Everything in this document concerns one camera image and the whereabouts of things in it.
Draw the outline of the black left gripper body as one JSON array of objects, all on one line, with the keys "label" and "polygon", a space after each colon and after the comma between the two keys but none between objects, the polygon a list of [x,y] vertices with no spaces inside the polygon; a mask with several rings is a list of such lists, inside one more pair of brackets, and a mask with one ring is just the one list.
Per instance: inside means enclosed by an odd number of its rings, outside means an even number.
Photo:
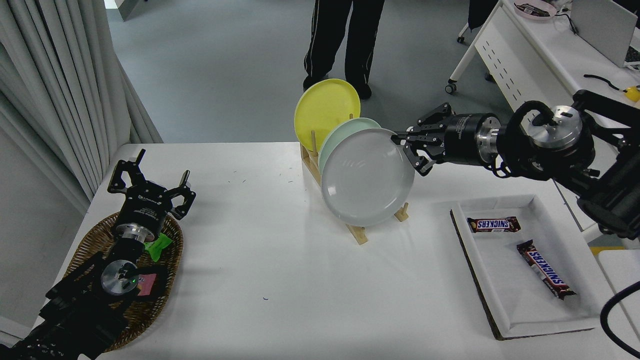
[{"label": "black left gripper body", "polygon": [[158,236],[168,212],[173,208],[167,191],[166,187],[153,182],[128,187],[118,214],[118,233],[124,232],[124,226],[137,226]]}]

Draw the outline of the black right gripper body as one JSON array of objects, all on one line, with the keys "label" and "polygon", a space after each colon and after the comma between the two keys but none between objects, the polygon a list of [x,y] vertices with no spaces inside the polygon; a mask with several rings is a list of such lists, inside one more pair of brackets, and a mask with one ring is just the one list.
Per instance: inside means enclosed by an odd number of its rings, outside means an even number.
[{"label": "black right gripper body", "polygon": [[443,118],[445,128],[441,164],[482,166],[478,150],[477,132],[483,122],[483,114],[457,114]]}]

